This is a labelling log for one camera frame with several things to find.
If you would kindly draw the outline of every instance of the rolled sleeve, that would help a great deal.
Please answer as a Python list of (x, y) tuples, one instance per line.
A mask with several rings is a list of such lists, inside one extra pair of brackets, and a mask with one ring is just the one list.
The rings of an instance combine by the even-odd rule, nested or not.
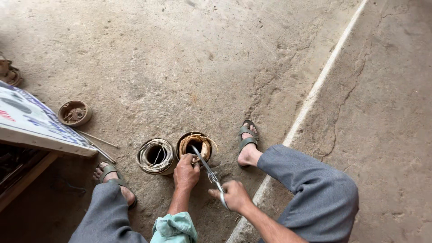
[(188, 212), (167, 214), (156, 219), (150, 243), (197, 243), (198, 233)]

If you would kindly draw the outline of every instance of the green sandal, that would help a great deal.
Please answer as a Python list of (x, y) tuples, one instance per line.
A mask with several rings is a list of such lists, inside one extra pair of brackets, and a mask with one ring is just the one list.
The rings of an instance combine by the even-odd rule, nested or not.
[[(255, 126), (255, 124), (254, 124), (251, 120), (244, 120), (244, 121), (241, 123), (240, 132), (238, 133), (238, 154), (239, 154), (239, 155), (240, 155), (241, 150), (242, 150), (242, 149), (243, 149), (247, 144), (254, 143), (254, 144), (258, 147), (258, 140), (259, 140), (259, 138), (258, 138), (258, 134), (254, 133), (251, 129), (249, 129), (249, 128), (251, 127), (251, 125), (252, 125), (255, 129), (257, 129), (257, 127)], [(241, 137), (241, 135), (242, 135), (243, 133), (245, 133), (245, 132), (247, 132), (247, 133), (249, 133), (250, 135), (252, 135), (252, 137), (247, 137), (247, 138), (243, 139), (243, 138)], [(238, 164), (238, 166), (240, 166), (240, 168), (242, 168), (242, 169), (247, 168), (247, 167), (250, 166), (250, 165), (243, 166), (243, 165), (240, 165), (238, 162), (237, 162), (237, 164)]]
[[(120, 174), (120, 172), (114, 167), (114, 165), (112, 164), (112, 163), (110, 163), (109, 161), (102, 161), (102, 162), (105, 162), (105, 163), (107, 163), (108, 165), (107, 166), (105, 166), (105, 167), (103, 167), (101, 170), (103, 171), (103, 173), (102, 173), (102, 175), (101, 175), (101, 177), (100, 177), (100, 180), (99, 180), (99, 183), (103, 183), (103, 181), (104, 181), (104, 178), (105, 178), (105, 176), (108, 174), (108, 173), (111, 173), (111, 172), (113, 172), (113, 171), (115, 171), (116, 173), (117, 173), (117, 176), (118, 176), (118, 179), (116, 179), (116, 178), (112, 178), (112, 179), (109, 179), (106, 183), (114, 183), (114, 184), (119, 184), (119, 185), (121, 185), (121, 186), (124, 186), (124, 187), (126, 187), (127, 189), (129, 189), (130, 190), (130, 188), (127, 186), (127, 184), (126, 184), (126, 182), (124, 181), (124, 178), (123, 178), (123, 176)], [(129, 210), (131, 210), (132, 208), (134, 208), (136, 205), (137, 205), (137, 196), (135, 195), (135, 201), (129, 206)]]

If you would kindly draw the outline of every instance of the hand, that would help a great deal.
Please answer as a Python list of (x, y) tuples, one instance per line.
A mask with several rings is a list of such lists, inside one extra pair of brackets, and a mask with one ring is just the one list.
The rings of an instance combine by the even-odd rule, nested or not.
[(200, 178), (200, 165), (196, 163), (192, 167), (192, 159), (194, 156), (191, 153), (184, 154), (174, 169), (174, 184), (175, 189), (191, 192), (192, 188), (197, 184)]
[[(226, 191), (223, 196), (225, 198), (226, 205), (231, 211), (241, 214), (242, 209), (249, 205), (254, 205), (252, 199), (249, 197), (249, 194), (246, 192), (246, 189), (241, 182), (232, 180), (224, 183), (222, 188)], [(210, 189), (209, 194), (212, 197), (220, 199), (219, 190)]]

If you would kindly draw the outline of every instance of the trouser leg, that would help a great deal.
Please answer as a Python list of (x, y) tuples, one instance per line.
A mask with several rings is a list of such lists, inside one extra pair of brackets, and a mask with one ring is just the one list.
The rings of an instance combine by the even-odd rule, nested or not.
[(97, 185), (89, 209), (69, 243), (147, 243), (141, 234), (132, 231), (127, 208), (119, 185)]
[(283, 145), (270, 147), (257, 166), (294, 194), (280, 224), (308, 242), (348, 242), (359, 208), (357, 186), (348, 175)]

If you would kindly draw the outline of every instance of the foot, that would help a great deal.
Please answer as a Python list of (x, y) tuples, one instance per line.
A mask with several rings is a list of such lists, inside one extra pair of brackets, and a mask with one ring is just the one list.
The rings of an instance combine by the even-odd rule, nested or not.
[[(244, 123), (243, 125), (248, 126), (249, 129), (251, 131), (253, 131), (255, 134), (257, 133), (257, 129), (253, 125), (249, 126), (249, 124), (247, 122)], [(245, 139), (248, 137), (252, 137), (252, 135), (247, 133), (247, 132), (244, 132), (241, 134), (242, 139)], [(246, 146), (244, 146), (243, 149), (240, 151), (240, 154), (238, 155), (237, 162), (241, 166), (252, 165), (252, 166), (256, 167), (258, 160), (262, 154), (263, 153), (258, 151), (257, 146), (254, 143), (249, 143)]]
[[(108, 163), (105, 163), (105, 162), (100, 163), (99, 166), (96, 167), (96, 169), (95, 169), (93, 179), (100, 180), (101, 175), (103, 173), (102, 169), (107, 165), (108, 165)], [(113, 172), (108, 173), (105, 176), (103, 183), (107, 182), (109, 179), (118, 179), (117, 172), (113, 171)], [(129, 189), (127, 189), (124, 186), (120, 186), (120, 190), (121, 190), (122, 195), (124, 196), (124, 198), (127, 201), (127, 205), (131, 206), (133, 204), (133, 202), (135, 201), (135, 195)]]

